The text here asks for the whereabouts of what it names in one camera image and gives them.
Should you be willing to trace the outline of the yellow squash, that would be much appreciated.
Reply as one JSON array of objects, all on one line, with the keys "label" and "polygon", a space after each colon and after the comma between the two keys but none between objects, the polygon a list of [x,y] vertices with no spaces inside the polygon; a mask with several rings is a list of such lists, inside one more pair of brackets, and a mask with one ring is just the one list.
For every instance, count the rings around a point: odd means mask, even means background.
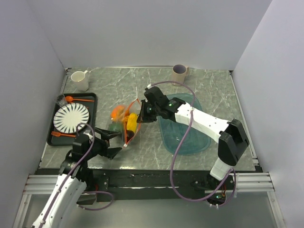
[{"label": "yellow squash", "polygon": [[126,129],[128,131],[132,131],[133,133],[136,133],[136,129],[137,129],[137,114],[131,113],[128,116]]}]

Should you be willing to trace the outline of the clear zip top bag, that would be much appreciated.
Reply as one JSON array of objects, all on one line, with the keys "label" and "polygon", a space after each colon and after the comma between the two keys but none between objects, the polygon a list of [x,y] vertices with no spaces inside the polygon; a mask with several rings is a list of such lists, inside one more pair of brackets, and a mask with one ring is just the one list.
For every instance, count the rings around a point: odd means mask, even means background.
[{"label": "clear zip top bag", "polygon": [[[123,132],[121,133],[121,138],[122,138],[122,143],[123,143],[123,147],[127,147],[131,141],[137,136],[137,134],[139,133],[139,130],[141,128],[141,124],[137,123],[137,129],[136,129],[136,133],[134,133],[134,137],[130,140],[127,141],[127,136],[126,136],[126,125],[127,125],[127,120],[128,120],[128,116],[131,113],[135,113],[137,114],[137,116],[140,113],[140,109],[141,109],[141,102],[138,98],[136,98],[134,101],[132,101],[129,105],[124,105],[125,106],[125,111],[124,111],[124,118],[119,121],[123,124]],[[107,129],[109,124],[111,124],[113,121],[111,120],[111,117],[109,117],[108,123],[107,123]]]}]

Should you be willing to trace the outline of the dark purple plum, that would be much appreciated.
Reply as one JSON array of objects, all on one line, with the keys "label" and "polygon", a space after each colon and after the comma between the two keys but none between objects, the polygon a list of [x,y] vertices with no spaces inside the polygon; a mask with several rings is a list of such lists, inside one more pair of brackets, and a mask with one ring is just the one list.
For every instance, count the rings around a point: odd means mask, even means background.
[{"label": "dark purple plum", "polygon": [[134,137],[134,132],[133,131],[129,131],[127,130],[126,131],[126,138],[127,138],[127,141],[130,141],[133,137]]}]

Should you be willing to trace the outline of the green lime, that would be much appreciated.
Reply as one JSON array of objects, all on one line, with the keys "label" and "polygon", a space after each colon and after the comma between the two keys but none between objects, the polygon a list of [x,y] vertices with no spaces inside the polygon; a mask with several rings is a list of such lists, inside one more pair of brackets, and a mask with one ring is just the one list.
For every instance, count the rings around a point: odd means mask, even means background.
[{"label": "green lime", "polygon": [[121,122],[112,122],[109,124],[108,130],[122,133],[124,131],[124,125]]}]

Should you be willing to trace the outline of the small orange pumpkin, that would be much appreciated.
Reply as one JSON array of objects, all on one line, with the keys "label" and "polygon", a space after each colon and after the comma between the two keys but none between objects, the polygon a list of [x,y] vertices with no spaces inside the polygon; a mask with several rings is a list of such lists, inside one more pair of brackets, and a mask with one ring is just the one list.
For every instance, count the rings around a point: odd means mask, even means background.
[{"label": "small orange pumpkin", "polygon": [[124,105],[118,105],[113,109],[111,112],[111,120],[112,121],[121,121],[124,118],[124,111],[125,111],[125,106]]}]

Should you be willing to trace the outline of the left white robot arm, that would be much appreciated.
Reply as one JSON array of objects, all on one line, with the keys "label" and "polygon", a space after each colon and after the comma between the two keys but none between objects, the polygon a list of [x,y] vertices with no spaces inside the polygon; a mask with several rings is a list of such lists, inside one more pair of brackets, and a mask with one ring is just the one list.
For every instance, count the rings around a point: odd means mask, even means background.
[{"label": "left white robot arm", "polygon": [[83,193],[104,194],[113,203],[114,196],[107,191],[99,191],[95,183],[93,171],[87,162],[101,155],[113,159],[121,147],[110,147],[110,139],[121,136],[120,132],[100,128],[89,129],[77,133],[72,149],[62,162],[54,189],[38,218],[33,222],[33,228],[62,228],[66,218]]}]

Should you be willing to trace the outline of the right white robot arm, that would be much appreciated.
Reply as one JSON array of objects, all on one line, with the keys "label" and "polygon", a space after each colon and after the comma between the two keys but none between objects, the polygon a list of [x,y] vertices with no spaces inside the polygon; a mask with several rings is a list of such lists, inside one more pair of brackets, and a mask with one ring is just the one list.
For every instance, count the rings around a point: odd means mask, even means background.
[{"label": "right white robot arm", "polygon": [[169,99],[156,86],[148,86],[144,96],[138,123],[152,123],[160,116],[190,126],[218,143],[218,158],[210,171],[208,184],[213,189],[219,189],[225,182],[226,174],[236,166],[249,146],[243,124],[237,119],[216,118],[179,98]]}]

